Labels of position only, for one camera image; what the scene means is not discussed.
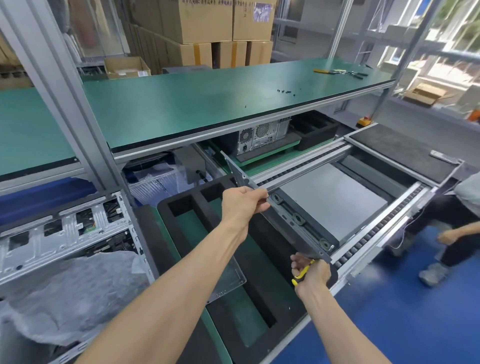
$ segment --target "metal bracket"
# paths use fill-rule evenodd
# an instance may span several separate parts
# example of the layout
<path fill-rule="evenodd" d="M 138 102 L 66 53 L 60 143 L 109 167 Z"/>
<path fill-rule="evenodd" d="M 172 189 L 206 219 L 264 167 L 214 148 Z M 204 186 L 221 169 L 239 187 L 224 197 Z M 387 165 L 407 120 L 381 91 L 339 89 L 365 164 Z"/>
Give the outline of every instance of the metal bracket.
<path fill-rule="evenodd" d="M 258 188 L 258 185 L 223 151 L 221 153 L 225 158 L 228 167 L 232 171 L 233 177 L 238 186 L 247 186 L 253 189 Z M 270 203 L 271 207 L 266 210 L 263 215 L 300 253 L 310 258 L 323 259 L 327 263 L 332 261 L 327 252 L 289 216 L 283 207 L 281 207 L 280 201 L 274 200 L 272 196 L 269 196 L 267 202 Z"/>

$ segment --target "forearm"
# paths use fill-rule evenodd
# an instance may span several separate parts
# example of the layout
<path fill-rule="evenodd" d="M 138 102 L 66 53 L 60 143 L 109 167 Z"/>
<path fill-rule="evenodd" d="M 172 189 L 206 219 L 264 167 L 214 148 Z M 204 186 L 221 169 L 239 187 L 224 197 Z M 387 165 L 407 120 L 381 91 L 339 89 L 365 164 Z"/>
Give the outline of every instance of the forearm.
<path fill-rule="evenodd" d="M 302 297 L 332 364 L 388 364 L 390 361 L 353 324 L 327 287 Z"/>
<path fill-rule="evenodd" d="M 174 364 L 239 244 L 238 235 L 238 228 L 221 223 L 117 315 L 77 364 Z"/>
<path fill-rule="evenodd" d="M 455 229 L 455 231 L 462 236 L 480 234 L 480 221 L 472 222 L 471 224 L 462 226 L 461 228 Z"/>

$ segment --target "blue floor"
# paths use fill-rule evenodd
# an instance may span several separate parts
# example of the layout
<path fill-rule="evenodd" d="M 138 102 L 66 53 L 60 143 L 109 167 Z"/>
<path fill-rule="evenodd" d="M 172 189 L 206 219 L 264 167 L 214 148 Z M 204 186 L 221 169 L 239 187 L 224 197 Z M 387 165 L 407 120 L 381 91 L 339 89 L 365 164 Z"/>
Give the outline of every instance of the blue floor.
<path fill-rule="evenodd" d="M 418 279 L 440 247 L 438 232 L 427 227 L 402 259 L 382 253 L 336 296 L 394 364 L 480 363 L 480 257 L 456 267 L 437 288 Z M 329 363 L 312 323 L 274 360 L 287 363 Z"/>

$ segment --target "person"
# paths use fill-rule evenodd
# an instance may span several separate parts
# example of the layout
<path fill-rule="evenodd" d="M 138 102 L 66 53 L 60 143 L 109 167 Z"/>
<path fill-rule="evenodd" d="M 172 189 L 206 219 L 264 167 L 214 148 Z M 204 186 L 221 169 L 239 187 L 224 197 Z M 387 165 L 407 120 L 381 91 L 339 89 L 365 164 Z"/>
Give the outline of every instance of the person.
<path fill-rule="evenodd" d="M 224 268 L 246 239 L 252 215 L 270 207 L 267 197 L 265 189 L 225 190 L 220 224 L 125 307 L 76 364 L 174 364 Z M 300 254 L 291 259 L 294 275 L 310 263 Z M 331 362 L 390 363 L 337 304 L 325 285 L 329 278 L 329 265 L 324 261 L 314 263 L 295 290 L 312 317 Z"/>
<path fill-rule="evenodd" d="M 406 246 L 431 220 L 452 226 L 437 237 L 447 246 L 440 261 L 419 274 L 423 283 L 434 287 L 447 277 L 450 268 L 469 259 L 480 248 L 480 172 L 459 183 L 453 194 L 436 195 L 415 215 L 405 229 Z"/>

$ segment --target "green workbench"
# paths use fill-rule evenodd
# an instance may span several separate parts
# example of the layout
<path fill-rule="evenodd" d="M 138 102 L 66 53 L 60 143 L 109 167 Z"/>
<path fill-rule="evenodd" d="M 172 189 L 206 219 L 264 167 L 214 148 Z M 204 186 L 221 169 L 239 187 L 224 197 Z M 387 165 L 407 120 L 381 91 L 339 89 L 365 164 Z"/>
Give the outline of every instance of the green workbench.
<path fill-rule="evenodd" d="M 359 80 L 314 73 L 314 68 L 370 75 Z M 105 139 L 116 152 L 391 81 L 390 74 L 378 70 L 312 59 L 88 82 L 84 89 Z M 34 88 L 0 92 L 0 125 L 0 176 L 73 156 Z"/>

